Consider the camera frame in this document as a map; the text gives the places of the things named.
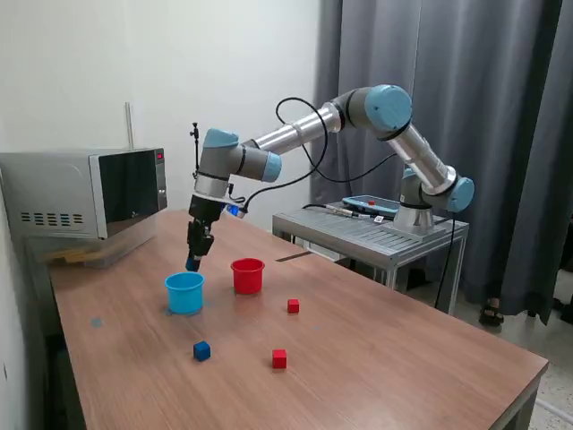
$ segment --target wire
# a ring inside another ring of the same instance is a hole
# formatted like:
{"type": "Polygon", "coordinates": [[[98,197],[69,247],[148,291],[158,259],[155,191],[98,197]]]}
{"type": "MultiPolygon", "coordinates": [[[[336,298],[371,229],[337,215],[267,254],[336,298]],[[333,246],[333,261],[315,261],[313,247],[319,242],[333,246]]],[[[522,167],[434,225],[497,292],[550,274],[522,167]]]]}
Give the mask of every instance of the wire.
{"type": "Polygon", "coordinates": [[[254,199],[257,195],[261,194],[261,193],[266,193],[267,191],[270,190],[278,190],[279,188],[284,188],[286,186],[289,185],[293,185],[296,184],[298,182],[301,182],[302,180],[306,179],[308,176],[310,176],[312,173],[314,173],[316,171],[316,169],[318,168],[318,166],[322,163],[322,161],[324,160],[324,156],[326,155],[326,149],[329,146],[329,129],[326,126],[326,123],[324,122],[324,120],[322,119],[321,114],[319,114],[319,111],[317,110],[316,107],[314,107],[312,105],[312,103],[306,101],[305,99],[301,99],[299,97],[287,97],[286,99],[282,99],[279,101],[279,103],[277,104],[277,107],[275,108],[275,112],[278,112],[278,110],[280,109],[280,107],[283,105],[283,103],[287,102],[287,101],[299,101],[301,103],[304,103],[306,106],[308,106],[309,108],[312,109],[312,111],[317,115],[317,117],[321,120],[321,124],[322,124],[322,130],[324,131],[324,147],[322,148],[322,154],[321,157],[319,158],[318,163],[316,163],[316,166],[312,165],[312,169],[302,175],[299,176],[297,179],[293,179],[292,181],[289,182],[285,182],[284,184],[280,184],[280,185],[273,185],[273,186],[267,186],[265,188],[260,189],[259,191],[254,192],[253,194],[251,194],[249,196],[249,198],[246,200],[246,202],[244,203],[244,206],[242,208],[242,211],[247,213],[249,211],[249,204],[251,203],[252,199],[254,199]]]}
{"type": "MultiPolygon", "coordinates": [[[[306,158],[311,162],[311,164],[314,166],[314,164],[312,163],[312,159],[310,154],[308,153],[308,151],[306,150],[306,148],[303,146],[303,150],[304,153],[306,154],[306,158]]],[[[389,159],[391,159],[392,157],[395,157],[397,154],[390,154],[388,155],[388,157],[386,157],[385,159],[383,159],[380,163],[378,163],[377,165],[375,165],[373,168],[369,168],[368,170],[366,170],[364,173],[356,176],[356,177],[351,177],[350,179],[332,179],[331,177],[328,177],[326,175],[324,175],[322,172],[319,171],[319,169],[316,169],[316,173],[318,173],[320,176],[322,176],[323,178],[325,178],[327,181],[330,182],[334,182],[336,184],[346,184],[348,182],[353,182],[356,181],[362,177],[365,177],[366,175],[371,174],[371,172],[373,172],[374,170],[376,170],[377,168],[379,168],[382,164],[384,164],[386,161],[388,161],[389,159]]]]}
{"type": "Polygon", "coordinates": [[[322,209],[326,209],[326,206],[323,204],[315,204],[315,203],[310,203],[310,204],[305,204],[303,206],[303,209],[308,209],[308,208],[322,208],[322,209]]]}
{"type": "Polygon", "coordinates": [[[438,302],[440,301],[441,288],[444,285],[444,279],[446,278],[446,270],[448,269],[449,256],[451,255],[451,248],[454,245],[454,233],[456,231],[456,214],[452,212],[451,214],[451,235],[449,237],[449,248],[448,255],[446,255],[446,262],[444,263],[444,269],[441,271],[440,285],[438,286],[438,295],[436,296],[436,301],[433,304],[434,309],[438,309],[438,302]]]}
{"type": "MultiPolygon", "coordinates": [[[[278,112],[278,108],[280,108],[280,105],[277,105],[277,107],[275,108],[275,115],[278,118],[278,121],[280,121],[282,124],[286,124],[285,121],[283,120],[283,118],[280,116],[279,112],[278,112]]],[[[361,179],[363,177],[365,177],[366,175],[371,174],[371,172],[373,172],[374,170],[376,170],[377,168],[379,168],[382,164],[384,164],[386,161],[388,161],[389,159],[391,159],[392,157],[396,156],[396,153],[390,154],[388,155],[388,157],[386,157],[385,159],[383,159],[380,163],[378,163],[377,165],[375,165],[373,168],[370,168],[368,170],[366,170],[364,173],[362,173],[361,175],[358,175],[356,177],[352,177],[349,179],[333,179],[332,177],[328,177],[326,175],[324,175],[320,170],[318,165],[315,165],[314,162],[312,161],[312,157],[311,154],[308,153],[308,150],[304,147],[303,145],[303,151],[306,154],[306,158],[309,160],[309,162],[311,163],[311,166],[313,166],[316,170],[316,173],[318,173],[320,176],[322,176],[324,179],[326,179],[327,181],[330,182],[334,182],[336,184],[346,184],[348,182],[353,182],[356,181],[358,179],[361,179]]]]}

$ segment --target tiled floor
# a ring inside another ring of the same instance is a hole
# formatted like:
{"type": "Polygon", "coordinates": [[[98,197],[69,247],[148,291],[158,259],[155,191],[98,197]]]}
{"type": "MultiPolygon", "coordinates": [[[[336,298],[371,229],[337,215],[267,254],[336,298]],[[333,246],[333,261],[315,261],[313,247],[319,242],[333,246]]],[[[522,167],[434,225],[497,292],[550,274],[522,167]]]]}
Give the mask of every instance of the tiled floor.
{"type": "MultiPolygon", "coordinates": [[[[555,296],[567,303],[573,294],[573,274],[559,273],[555,296]]],[[[432,288],[417,288],[411,296],[431,302],[435,297],[432,288]]],[[[481,327],[478,318],[479,307],[468,304],[458,297],[455,315],[467,323],[481,327]]],[[[537,318],[525,313],[505,317],[505,323],[497,336],[516,343],[523,348],[546,357],[550,367],[542,379],[538,396],[558,409],[573,415],[573,325],[563,322],[557,314],[552,315],[547,326],[537,318]]],[[[573,426],[555,417],[545,409],[535,406],[530,429],[573,430],[573,426]]]]}

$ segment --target blue cube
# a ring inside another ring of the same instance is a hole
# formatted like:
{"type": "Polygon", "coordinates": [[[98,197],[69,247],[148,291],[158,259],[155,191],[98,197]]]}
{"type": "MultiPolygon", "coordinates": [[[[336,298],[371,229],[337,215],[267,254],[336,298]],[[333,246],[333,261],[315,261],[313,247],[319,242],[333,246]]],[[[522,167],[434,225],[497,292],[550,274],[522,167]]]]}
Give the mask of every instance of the blue cube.
{"type": "Polygon", "coordinates": [[[197,361],[205,361],[207,358],[211,357],[211,347],[206,341],[201,341],[193,345],[193,357],[197,361]]]}

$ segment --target small red block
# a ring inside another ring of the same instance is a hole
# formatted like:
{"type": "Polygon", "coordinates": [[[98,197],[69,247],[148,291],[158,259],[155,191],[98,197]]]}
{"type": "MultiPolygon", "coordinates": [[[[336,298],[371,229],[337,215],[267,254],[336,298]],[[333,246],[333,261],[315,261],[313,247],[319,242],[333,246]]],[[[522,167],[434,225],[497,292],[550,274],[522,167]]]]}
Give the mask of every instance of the small red block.
{"type": "Polygon", "coordinates": [[[286,302],[286,310],[290,314],[298,314],[300,310],[301,303],[298,301],[298,298],[289,298],[286,302]]]}
{"type": "Polygon", "coordinates": [[[272,368],[273,369],[286,369],[287,368],[287,350],[286,349],[273,349],[272,350],[272,368]]]}

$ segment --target microwave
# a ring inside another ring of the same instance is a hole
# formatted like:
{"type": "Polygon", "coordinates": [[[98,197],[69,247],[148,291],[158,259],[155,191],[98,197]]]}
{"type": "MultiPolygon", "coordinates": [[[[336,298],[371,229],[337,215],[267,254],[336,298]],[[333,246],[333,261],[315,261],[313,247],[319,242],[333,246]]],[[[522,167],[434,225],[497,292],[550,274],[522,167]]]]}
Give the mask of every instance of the microwave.
{"type": "Polygon", "coordinates": [[[106,239],[167,206],[162,148],[7,152],[0,173],[24,236],[106,239]]]}

